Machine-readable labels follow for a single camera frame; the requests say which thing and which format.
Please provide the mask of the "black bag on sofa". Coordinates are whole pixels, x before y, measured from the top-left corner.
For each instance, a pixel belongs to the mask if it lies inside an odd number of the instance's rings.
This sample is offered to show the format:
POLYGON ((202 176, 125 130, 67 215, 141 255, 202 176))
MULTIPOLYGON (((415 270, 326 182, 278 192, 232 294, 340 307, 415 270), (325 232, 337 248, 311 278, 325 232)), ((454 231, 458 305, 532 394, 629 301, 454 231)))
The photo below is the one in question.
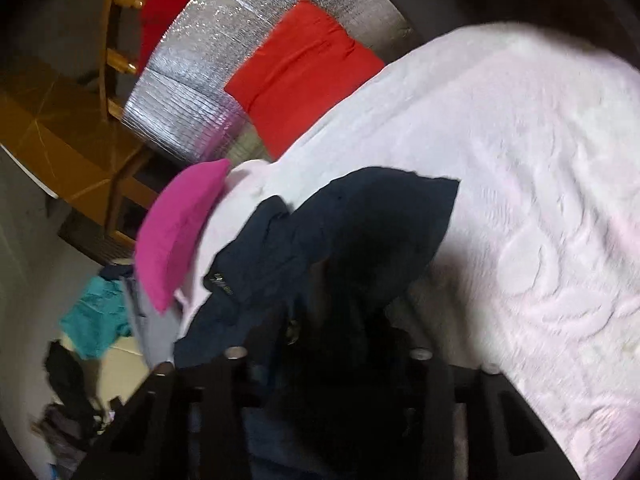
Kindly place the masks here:
POLYGON ((61 341, 50 341, 43 365, 50 387, 70 412, 70 417, 82 426, 96 426, 99 411, 89 400, 84 371, 72 352, 67 350, 61 341))

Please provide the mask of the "teal garment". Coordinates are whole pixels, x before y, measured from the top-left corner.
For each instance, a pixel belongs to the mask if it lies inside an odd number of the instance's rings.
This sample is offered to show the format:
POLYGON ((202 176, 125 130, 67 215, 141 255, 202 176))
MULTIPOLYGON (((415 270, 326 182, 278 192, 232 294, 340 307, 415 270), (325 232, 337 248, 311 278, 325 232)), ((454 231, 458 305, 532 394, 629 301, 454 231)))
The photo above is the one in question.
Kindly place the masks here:
POLYGON ((92 278, 60 326, 81 359, 101 359, 119 338, 132 335, 122 282, 92 278))

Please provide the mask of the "red square pillow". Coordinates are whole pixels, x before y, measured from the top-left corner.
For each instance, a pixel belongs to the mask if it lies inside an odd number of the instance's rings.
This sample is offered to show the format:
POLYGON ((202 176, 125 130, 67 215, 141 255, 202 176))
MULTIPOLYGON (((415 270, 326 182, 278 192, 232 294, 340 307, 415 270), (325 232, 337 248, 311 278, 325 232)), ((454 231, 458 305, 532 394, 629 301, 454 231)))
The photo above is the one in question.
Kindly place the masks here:
POLYGON ((311 0, 299 0, 235 71, 238 102, 273 159, 385 63, 311 0))

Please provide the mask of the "white pink bed blanket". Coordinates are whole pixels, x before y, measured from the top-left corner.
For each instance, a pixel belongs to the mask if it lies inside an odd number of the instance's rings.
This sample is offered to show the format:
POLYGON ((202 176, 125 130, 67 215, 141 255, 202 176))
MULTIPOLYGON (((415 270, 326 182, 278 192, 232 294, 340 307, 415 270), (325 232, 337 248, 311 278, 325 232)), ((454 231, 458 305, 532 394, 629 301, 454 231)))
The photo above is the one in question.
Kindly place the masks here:
POLYGON ((639 441, 638 70, 520 24, 411 51, 276 162, 232 171, 182 285, 188 313, 262 200, 298 207, 369 166, 459 181, 410 298, 448 360, 501 368, 582 478, 615 477, 639 441))

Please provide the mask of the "navy blue padded jacket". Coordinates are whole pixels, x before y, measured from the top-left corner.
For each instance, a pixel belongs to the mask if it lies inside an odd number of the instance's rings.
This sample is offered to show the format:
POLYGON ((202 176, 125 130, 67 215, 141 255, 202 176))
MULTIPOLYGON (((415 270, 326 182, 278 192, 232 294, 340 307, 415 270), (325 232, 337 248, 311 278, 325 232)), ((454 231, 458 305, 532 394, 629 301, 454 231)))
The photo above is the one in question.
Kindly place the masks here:
POLYGON ((247 352, 256 479, 413 479, 426 469, 421 377, 388 306, 426 270, 459 185, 369 167, 299 207, 263 200, 215 256, 176 342, 180 368, 247 352))

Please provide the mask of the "magenta pillow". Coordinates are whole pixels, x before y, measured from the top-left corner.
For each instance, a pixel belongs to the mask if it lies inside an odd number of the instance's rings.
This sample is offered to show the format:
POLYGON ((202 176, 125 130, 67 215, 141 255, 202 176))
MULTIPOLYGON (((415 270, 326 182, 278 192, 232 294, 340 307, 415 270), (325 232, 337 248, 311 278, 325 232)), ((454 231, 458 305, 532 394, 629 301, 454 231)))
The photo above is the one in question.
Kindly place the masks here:
POLYGON ((190 269, 198 237, 224 190, 230 162, 200 162, 160 192, 134 244, 134 270, 151 306, 164 314, 190 269))

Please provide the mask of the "silver foil insulation panel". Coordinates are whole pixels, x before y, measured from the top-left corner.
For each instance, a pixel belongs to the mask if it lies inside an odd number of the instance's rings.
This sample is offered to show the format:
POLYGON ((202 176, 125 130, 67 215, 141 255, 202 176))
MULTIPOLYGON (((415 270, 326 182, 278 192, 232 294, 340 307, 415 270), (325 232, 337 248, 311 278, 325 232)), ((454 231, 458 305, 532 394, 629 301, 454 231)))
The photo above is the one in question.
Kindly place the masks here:
MULTIPOLYGON (((224 85, 298 0, 190 0, 154 49, 122 122, 183 165, 268 154, 224 85)), ((420 38, 390 0, 311 0, 386 63, 420 38)))

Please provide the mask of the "wooden spindle railing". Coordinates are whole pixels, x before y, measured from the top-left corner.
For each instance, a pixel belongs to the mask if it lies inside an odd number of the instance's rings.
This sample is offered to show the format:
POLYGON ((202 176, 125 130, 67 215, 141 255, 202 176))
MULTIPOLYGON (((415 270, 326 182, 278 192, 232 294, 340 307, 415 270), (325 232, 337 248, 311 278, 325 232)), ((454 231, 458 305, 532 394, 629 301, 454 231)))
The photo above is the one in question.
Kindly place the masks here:
POLYGON ((124 106, 116 96, 119 75, 137 76, 138 59, 119 46, 120 22, 124 12, 140 12, 145 0, 104 0, 100 19, 100 48, 98 54, 98 86, 101 116, 104 122, 122 120, 124 106))

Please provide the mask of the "cream leather sofa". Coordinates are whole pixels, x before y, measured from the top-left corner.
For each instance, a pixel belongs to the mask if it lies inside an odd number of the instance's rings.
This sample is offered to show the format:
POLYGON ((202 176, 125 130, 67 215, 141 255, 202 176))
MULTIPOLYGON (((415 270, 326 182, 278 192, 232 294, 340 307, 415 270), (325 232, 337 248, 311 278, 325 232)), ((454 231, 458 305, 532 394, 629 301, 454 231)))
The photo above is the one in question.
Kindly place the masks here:
POLYGON ((61 344, 81 366, 87 396, 98 410, 107 412, 114 398, 125 404, 149 375, 149 367, 134 337, 120 337, 97 360, 81 359, 65 334, 61 344))

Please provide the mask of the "wooden cabinet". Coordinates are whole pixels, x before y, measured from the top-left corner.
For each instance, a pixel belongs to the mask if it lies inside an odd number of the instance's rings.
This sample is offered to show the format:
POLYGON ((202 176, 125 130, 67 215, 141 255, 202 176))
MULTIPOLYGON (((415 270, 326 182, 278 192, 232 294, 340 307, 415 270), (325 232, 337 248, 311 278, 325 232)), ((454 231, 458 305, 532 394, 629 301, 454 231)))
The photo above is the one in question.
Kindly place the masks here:
POLYGON ((152 152, 101 100, 36 58, 1 69, 1 146, 63 202, 127 249, 124 206, 147 210, 157 192, 134 180, 152 152))

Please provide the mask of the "grey folded garment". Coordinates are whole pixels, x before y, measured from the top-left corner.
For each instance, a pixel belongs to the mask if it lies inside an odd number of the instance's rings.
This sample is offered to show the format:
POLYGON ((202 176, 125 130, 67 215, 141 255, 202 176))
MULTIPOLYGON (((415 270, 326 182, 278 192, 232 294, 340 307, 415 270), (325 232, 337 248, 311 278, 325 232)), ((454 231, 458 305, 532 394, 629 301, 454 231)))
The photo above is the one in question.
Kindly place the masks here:
POLYGON ((124 301, 132 336, 137 341, 145 364, 152 368, 174 362, 181 310, 174 302, 165 313, 158 313, 134 275, 122 279, 124 301))

